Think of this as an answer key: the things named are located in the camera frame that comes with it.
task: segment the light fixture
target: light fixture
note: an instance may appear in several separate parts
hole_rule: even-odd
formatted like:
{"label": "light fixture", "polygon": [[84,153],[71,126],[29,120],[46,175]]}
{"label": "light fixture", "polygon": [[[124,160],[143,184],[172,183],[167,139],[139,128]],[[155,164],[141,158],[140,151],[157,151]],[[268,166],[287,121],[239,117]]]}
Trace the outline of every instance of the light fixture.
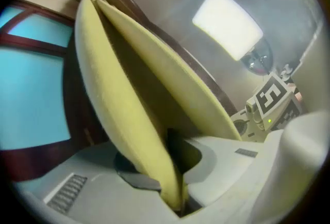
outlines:
{"label": "light fixture", "polygon": [[263,37],[258,24],[234,0],[205,0],[192,22],[236,61]]}

